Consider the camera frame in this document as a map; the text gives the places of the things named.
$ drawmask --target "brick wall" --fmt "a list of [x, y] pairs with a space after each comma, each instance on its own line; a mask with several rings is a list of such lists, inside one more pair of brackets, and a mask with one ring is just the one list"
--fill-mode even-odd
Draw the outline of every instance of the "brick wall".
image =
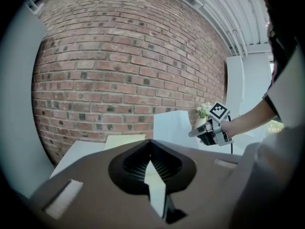
[[153, 114], [224, 98], [227, 51], [178, 0], [43, 0], [33, 113], [56, 163], [75, 140], [153, 136]]

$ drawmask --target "white ceiling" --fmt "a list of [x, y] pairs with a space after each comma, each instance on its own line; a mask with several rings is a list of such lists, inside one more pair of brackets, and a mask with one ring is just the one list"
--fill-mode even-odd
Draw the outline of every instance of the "white ceiling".
[[218, 32], [232, 55], [265, 52], [269, 16], [263, 0], [184, 0]]

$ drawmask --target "black cable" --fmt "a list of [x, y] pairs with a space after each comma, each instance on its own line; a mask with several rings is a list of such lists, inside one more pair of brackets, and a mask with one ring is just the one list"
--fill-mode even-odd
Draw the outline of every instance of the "black cable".
[[231, 155], [233, 154], [233, 143], [231, 143]]

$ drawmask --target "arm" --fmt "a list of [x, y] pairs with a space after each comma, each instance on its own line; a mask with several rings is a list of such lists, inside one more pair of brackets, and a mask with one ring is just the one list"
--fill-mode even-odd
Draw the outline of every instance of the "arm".
[[261, 125], [266, 124], [275, 117], [275, 113], [265, 100], [259, 102], [248, 113], [227, 122], [222, 122], [222, 130], [226, 131], [229, 138], [235, 135], [251, 131]]

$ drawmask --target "person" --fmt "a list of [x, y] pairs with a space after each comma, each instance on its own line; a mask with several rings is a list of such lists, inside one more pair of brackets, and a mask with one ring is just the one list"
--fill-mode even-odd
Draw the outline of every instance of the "person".
[[[284, 19], [283, 15], [290, 13], [293, 18], [294, 12], [298, 9], [294, 7], [293, 0], [264, 0], [268, 8], [270, 22], [268, 26], [268, 38], [274, 55], [274, 71], [271, 85], [276, 81], [289, 58], [292, 56], [298, 44], [299, 27], [291, 20]], [[251, 111], [230, 121], [222, 122], [222, 130], [226, 131], [229, 138], [242, 134], [262, 126], [277, 115], [277, 111], [272, 104], [268, 94]]]

